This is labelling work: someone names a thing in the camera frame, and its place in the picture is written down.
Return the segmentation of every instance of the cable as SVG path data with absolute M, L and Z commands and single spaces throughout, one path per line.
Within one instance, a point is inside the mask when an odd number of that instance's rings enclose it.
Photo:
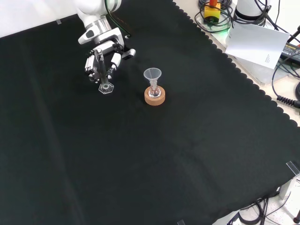
M 279 13 L 280 13 L 280 0 L 278 1 L 278 14 L 277 14 L 277 18 L 276 18 L 275 24 L 277 24 Z
M 247 224 L 247 225 L 255 225 L 255 224 L 258 224 L 258 223 L 261 221 L 261 219 L 262 219 L 262 217 L 263 217 L 263 210 L 262 210 L 262 207 L 261 207 L 261 205 L 260 205 L 260 203 L 259 203 L 258 201 L 255 202 L 255 205 L 256 205 L 256 206 L 258 207 L 258 209 L 259 209 L 259 215 L 258 215 L 258 217 L 257 217 L 256 219 L 254 219 L 254 220 L 245 220 L 245 219 L 240 215 L 240 213 L 238 213 L 239 219 L 240 219 L 240 221 L 241 221 L 243 224 Z
M 300 78 L 299 74 L 297 73 L 297 71 L 295 70 L 295 68 L 293 67 L 293 63 L 290 63 L 290 68 L 292 69 L 292 71 L 297 75 L 297 78 Z
M 273 214 L 274 212 L 280 210 L 280 209 L 286 204 L 287 200 L 289 200 L 289 198 L 290 198 L 290 196 L 291 196 L 291 193 L 292 193 L 292 192 L 290 192 L 288 198 L 287 198 L 286 201 L 282 204 L 282 206 L 280 206 L 278 209 L 276 209 L 276 210 L 270 212 L 268 215 L 266 215 L 266 217 L 269 216 L 269 215 L 271 215 L 271 214 Z
M 119 27 L 121 30 L 123 30 L 124 32 L 126 32 L 126 33 L 128 34 L 127 37 L 130 38 L 130 37 L 131 37 L 131 33 L 130 33 L 128 30 L 126 30 L 122 25 L 120 25 L 120 24 L 114 19 L 114 17 L 113 17 L 113 15 L 112 15 L 111 11 L 109 10 L 109 8 L 108 8 L 108 6 L 107 6 L 107 0 L 104 1 L 104 4 L 105 4 L 105 8 L 106 8 L 106 10 L 107 10 L 107 13 L 108 13 L 110 19 L 116 24 L 117 27 Z
M 259 209 L 258 218 L 256 218 L 255 220 L 245 220 L 244 218 L 241 217 L 240 213 L 238 213 L 240 221 L 243 224 L 247 224 L 247 225 L 255 225 L 255 224 L 259 223 L 259 222 L 260 222 L 260 225 L 264 225 L 265 219 L 267 218 L 268 220 L 272 221 L 273 223 L 275 223 L 277 225 L 281 225 L 281 224 L 276 223 L 273 220 L 269 219 L 268 216 L 271 215 L 271 214 L 273 214 L 274 212 L 278 211 L 279 209 L 281 209 L 286 204 L 286 202 L 289 200 L 289 198 L 291 196 L 291 193 L 292 192 L 290 192 L 290 194 L 287 197 L 287 199 L 285 200 L 285 202 L 278 209 L 276 209 L 276 210 L 274 210 L 274 211 L 272 211 L 271 213 L 268 213 L 268 214 L 267 214 L 267 210 L 268 210 L 268 205 L 269 205 L 269 199 L 270 198 L 266 197 L 266 198 L 263 198 L 263 199 L 262 198 L 258 199 L 254 204 L 252 204 L 252 205 L 250 205 L 250 206 L 248 206 L 248 207 L 243 208 L 243 209 L 240 210 L 240 211 L 242 211 L 242 210 L 249 209 L 249 208 L 251 208 L 253 206 L 257 206 L 258 209 Z
M 202 5 L 208 3 L 209 0 L 199 0 L 198 6 L 201 7 Z M 220 0 L 219 3 L 221 4 L 221 9 L 226 9 L 226 5 L 231 6 L 233 0 Z
M 221 2 L 219 2 L 221 4 L 221 9 L 217 8 L 217 7 L 214 7 L 214 6 L 210 6 L 208 2 L 206 2 L 206 0 L 199 0 L 198 1 L 198 5 L 199 5 L 199 8 L 200 8 L 200 11 L 199 13 L 197 13 L 195 15 L 195 22 L 196 24 L 204 31 L 208 32 L 208 33 L 220 33 L 220 32 L 223 32 L 223 31 L 226 31 L 226 30 L 229 30 L 230 29 L 230 25 L 225 28 L 225 29 L 220 29 L 220 30 L 207 30 L 204 26 L 202 26 L 198 21 L 197 21 L 197 16 L 200 14 L 200 16 L 202 17 L 203 19 L 203 22 L 206 22 L 208 23 L 208 26 L 215 26 L 215 27 L 221 27 L 221 26 L 225 26 L 225 25 L 228 25 L 230 24 L 231 22 L 231 19 L 230 17 L 228 16 L 227 12 L 225 11 L 225 9 L 228 9 L 230 8 L 231 9 L 231 12 L 230 14 L 233 12 L 233 8 L 230 7 L 230 5 L 232 4 L 232 0 L 221 0 Z M 205 9 L 205 6 L 209 6 L 211 8 L 216 8 L 218 10 L 221 11 L 221 14 L 222 15 L 226 15 L 225 19 L 220 21 L 220 22 L 211 22 L 211 21 L 208 21 L 207 19 L 204 18 L 202 12 L 204 11 Z
M 283 32 L 289 34 L 293 39 L 295 39 L 296 41 L 298 41 L 298 42 L 300 43 L 300 41 L 299 41 L 296 37 L 294 37 L 294 36 L 291 35 L 289 32 L 287 32 L 286 30 L 284 30 L 283 28 L 281 28 L 281 27 L 279 27 L 277 24 L 275 24 L 275 23 L 271 20 L 271 18 L 269 17 L 268 13 L 260 7 L 260 5 L 258 4 L 257 0 L 254 0 L 254 1 L 255 1 L 255 3 L 256 3 L 257 7 L 260 9 L 260 11 L 261 11 L 263 14 L 266 15 L 266 19 L 269 20 L 269 22 L 272 24 L 272 26 L 275 28 L 275 30 L 281 29 Z
M 285 63 L 287 60 L 289 60 L 290 58 L 296 56 L 296 55 L 300 55 L 300 52 L 299 53 L 296 53 L 296 54 L 293 54 L 293 55 L 290 55 L 289 57 L 287 57 L 285 60 L 283 60 L 282 62 L 279 62 L 279 65 L 276 67 L 274 73 L 273 73 L 273 76 L 272 76 L 272 89 L 275 93 L 275 95 L 277 96 L 277 100 L 278 101 L 281 101 L 287 105 L 290 105 L 290 106 L 294 106 L 295 108 L 300 108 L 300 101 L 296 101 L 296 100 L 292 100 L 292 99 L 289 99 L 289 98 L 286 98 L 286 97 L 282 97 L 280 95 L 277 94 L 277 92 L 275 91 L 275 88 L 274 88 L 274 77 L 275 77 L 275 74 L 278 70 L 278 68 L 280 66 L 282 66 L 283 63 Z

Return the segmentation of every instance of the wooden ring stand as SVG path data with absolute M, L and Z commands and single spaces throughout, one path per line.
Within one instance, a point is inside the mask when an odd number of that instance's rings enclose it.
M 160 86 L 158 86 L 158 87 L 161 89 L 161 96 L 159 96 L 159 97 L 150 97 L 148 95 L 148 92 L 151 87 L 148 87 L 145 90 L 144 96 L 145 96 L 145 101 L 147 102 L 147 104 L 152 105 L 152 106 L 157 106 L 157 105 L 163 104 L 163 102 L 165 101 L 165 90 Z

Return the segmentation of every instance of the white table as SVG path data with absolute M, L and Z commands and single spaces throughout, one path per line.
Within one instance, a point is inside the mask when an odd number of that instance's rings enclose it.
M 173 1 L 177 4 L 177 6 L 180 7 L 180 9 L 182 9 L 185 13 L 187 13 L 187 15 L 191 17 L 191 19 L 194 20 L 195 15 L 199 12 L 198 0 L 173 0 Z M 272 9 L 269 15 L 271 19 L 275 21 L 277 17 L 278 0 L 271 0 L 270 4 L 272 5 Z M 288 7 L 289 4 L 294 5 L 294 7 L 292 8 Z M 288 31 L 289 33 L 293 34 L 297 30 L 297 27 L 300 25 L 299 12 L 298 12 L 299 8 L 300 8 L 299 0 L 289 0 L 289 1 L 281 0 L 280 15 L 277 24 L 283 29 L 285 29 L 286 31 Z M 215 39 L 209 33 L 206 34 L 210 37 L 213 43 L 217 45 L 219 49 L 225 52 L 225 48 L 220 44 L 220 42 L 217 41 L 217 39 Z M 298 45 L 298 43 L 295 40 L 293 40 L 291 44 Z M 249 79 L 253 80 L 255 84 L 258 84 L 255 81 L 255 79 L 251 77 L 251 74 L 239 63 L 239 61 L 237 61 L 236 58 L 232 56 L 229 56 L 229 58 L 233 60 L 233 62 L 237 65 L 237 67 L 243 73 L 245 73 Z M 295 88 L 299 82 L 300 80 L 297 80 L 292 76 L 288 76 L 275 82 L 275 88 L 279 95 L 296 100 L 297 98 L 295 96 Z M 260 89 L 265 91 L 266 95 L 270 96 L 272 100 L 276 101 L 277 97 L 274 94 L 272 87 L 270 85 L 260 86 Z M 298 126 L 300 127 L 300 110 L 289 107 L 278 101 L 276 102 L 278 106 L 283 109 L 284 113 L 288 114 L 290 116 L 290 119 L 296 121 Z M 283 198 L 286 196 L 286 193 L 289 193 L 294 182 L 295 179 L 289 181 L 288 183 L 282 186 L 283 191 L 281 195 L 283 195 L 282 196 Z M 238 211 L 230 213 L 226 217 L 219 219 L 213 225 L 226 225 L 237 212 Z

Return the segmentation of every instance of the wire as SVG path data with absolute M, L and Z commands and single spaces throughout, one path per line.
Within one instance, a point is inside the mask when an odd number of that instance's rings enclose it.
M 208 32 L 208 33 L 220 33 L 220 32 L 227 31 L 227 30 L 230 29 L 230 25 L 229 25 L 229 26 L 227 26 L 227 28 L 225 28 L 225 29 L 220 29 L 220 30 L 208 30 L 208 29 L 206 29 L 203 25 L 201 25 L 201 24 L 197 21 L 197 16 L 200 14 L 200 16 L 201 16 L 202 19 L 203 19 L 203 22 L 206 22 L 206 23 L 208 24 L 208 26 L 211 26 L 211 27 L 212 27 L 212 26 L 215 26 L 215 27 L 222 27 L 222 26 L 225 26 L 225 25 L 230 24 L 230 23 L 231 23 L 231 19 L 230 19 L 230 17 L 228 16 L 228 14 L 227 14 L 227 12 L 225 11 L 225 9 L 230 8 L 230 9 L 231 9 L 230 14 L 233 12 L 233 8 L 230 7 L 230 5 L 232 4 L 232 0 L 222 0 L 222 2 L 219 2 L 219 3 L 221 4 L 221 8 L 220 8 L 220 9 L 217 8 L 217 7 L 214 7 L 214 6 L 210 6 L 209 3 L 206 2 L 206 0 L 199 0 L 199 2 L 198 2 L 198 5 L 199 5 L 199 7 L 200 7 L 200 11 L 199 11 L 199 13 L 197 13 L 197 14 L 195 15 L 195 22 L 196 22 L 196 24 L 197 24 L 202 30 L 204 30 L 204 31 L 206 31 L 206 32 Z M 220 10 L 222 15 L 226 15 L 225 19 L 222 20 L 222 21 L 220 21 L 220 22 L 211 22 L 211 21 L 207 20 L 206 18 L 204 18 L 202 12 L 204 11 L 204 9 L 205 9 L 206 6 L 209 6 L 209 7 L 211 7 L 211 8 L 216 8 L 216 9 Z
M 276 209 L 276 210 L 270 212 L 268 215 L 266 215 L 266 217 L 269 216 L 269 215 L 271 215 L 271 214 L 273 214 L 274 212 L 280 210 L 280 209 L 286 204 L 287 200 L 289 200 L 289 198 L 290 198 L 290 196 L 291 196 L 291 193 L 292 193 L 292 192 L 290 192 L 288 198 L 287 198 L 286 201 L 282 204 L 282 206 L 280 206 L 278 209 Z
M 106 10 L 107 10 L 107 13 L 108 13 L 109 17 L 110 17 L 110 19 L 114 22 L 114 24 L 116 24 L 117 27 L 119 27 L 121 30 L 123 30 L 124 32 L 126 32 L 126 33 L 128 34 L 128 36 L 127 36 L 128 38 L 131 37 L 131 33 L 130 33 L 128 30 L 126 30 L 122 25 L 120 25 L 120 24 L 114 19 L 114 17 L 113 17 L 113 15 L 112 15 L 111 11 L 109 10 L 109 8 L 108 8 L 108 6 L 107 6 L 107 0 L 104 1 L 104 4 L 105 4 L 105 8 L 106 8 Z
M 209 2 L 209 0 L 199 0 L 198 1 L 198 6 L 201 7 L 202 5 L 206 4 Z M 226 6 L 231 6 L 233 3 L 233 0 L 220 0 L 219 3 L 221 4 L 221 9 L 226 9 Z
M 287 32 L 287 31 L 284 30 L 283 28 L 279 27 L 277 24 L 275 24 L 275 23 L 271 20 L 271 18 L 269 17 L 269 15 L 268 15 L 268 13 L 267 13 L 267 11 L 266 11 L 266 8 L 267 8 L 267 7 L 265 7 L 265 9 L 263 10 L 263 9 L 260 7 L 260 5 L 258 4 L 257 0 L 254 0 L 254 1 L 255 1 L 255 3 L 256 3 L 257 7 L 258 7 L 258 8 L 260 9 L 260 11 L 262 12 L 262 14 L 265 14 L 266 19 L 272 24 L 272 26 L 274 27 L 275 30 L 281 29 L 283 32 L 289 34 L 292 38 L 294 38 L 296 41 L 298 41 L 298 42 L 300 43 L 300 41 L 299 41 L 296 37 L 294 37 L 293 35 L 291 35 L 289 32 Z
M 275 91 L 275 88 L 274 88 L 274 77 L 275 77 L 275 74 L 276 74 L 278 68 L 279 68 L 280 66 L 282 66 L 283 63 L 285 63 L 285 62 L 288 61 L 290 58 L 292 58 L 292 57 L 294 57 L 294 56 L 296 56 L 296 55 L 300 55 L 300 52 L 299 52 L 299 53 L 296 53 L 296 54 L 294 54 L 294 55 L 290 55 L 289 57 L 287 57 L 287 58 L 286 58 L 285 60 L 283 60 L 282 62 L 278 62 L 279 65 L 276 67 L 276 69 L 275 69 L 275 71 L 274 71 L 274 73 L 273 73 L 273 76 L 272 76 L 272 89 L 273 89 L 273 91 L 274 91 L 274 93 L 275 93 L 275 95 L 276 95 L 277 97 L 278 97 L 279 95 L 277 94 L 277 92 Z
M 254 204 L 246 207 L 246 208 L 243 208 L 241 209 L 240 211 L 242 210 L 246 210 L 246 209 L 249 209 L 253 206 L 257 206 L 258 209 L 259 209 L 259 215 L 258 215 L 258 218 L 256 218 L 255 220 L 245 220 L 244 218 L 241 217 L 240 213 L 238 213 L 239 215 L 239 219 L 240 221 L 243 223 L 243 224 L 247 224 L 247 225 L 254 225 L 254 224 L 257 224 L 260 222 L 260 225 L 264 225 L 265 223 L 265 219 L 267 218 L 268 220 L 272 221 L 273 223 L 277 224 L 277 225 L 281 225 L 279 223 L 276 223 L 275 221 L 271 220 L 270 218 L 268 218 L 269 215 L 273 214 L 274 212 L 278 211 L 279 209 L 281 209 L 285 204 L 286 202 L 289 200 L 290 196 L 291 196 L 291 193 L 289 194 L 289 196 L 287 197 L 287 199 L 285 200 L 285 202 L 276 210 L 272 211 L 271 213 L 267 214 L 267 210 L 268 210 L 268 205 L 269 205 L 269 197 L 267 198 L 264 198 L 264 199 L 258 199 Z
M 276 18 L 275 24 L 277 24 L 279 13 L 280 13 L 280 0 L 278 1 L 278 14 L 277 14 L 277 18 Z
M 293 63 L 291 62 L 290 64 L 290 68 L 292 69 L 292 71 L 297 75 L 297 78 L 300 78 L 299 74 L 297 73 L 297 71 L 295 70 L 295 68 L 293 67 Z

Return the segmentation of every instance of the hexagonal glass base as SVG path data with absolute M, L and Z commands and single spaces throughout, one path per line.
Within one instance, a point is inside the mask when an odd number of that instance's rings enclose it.
M 105 83 L 105 84 L 100 84 L 100 87 L 99 87 L 99 91 L 102 93 L 102 94 L 108 94 L 108 93 L 111 93 L 113 91 L 113 85 L 111 83 Z

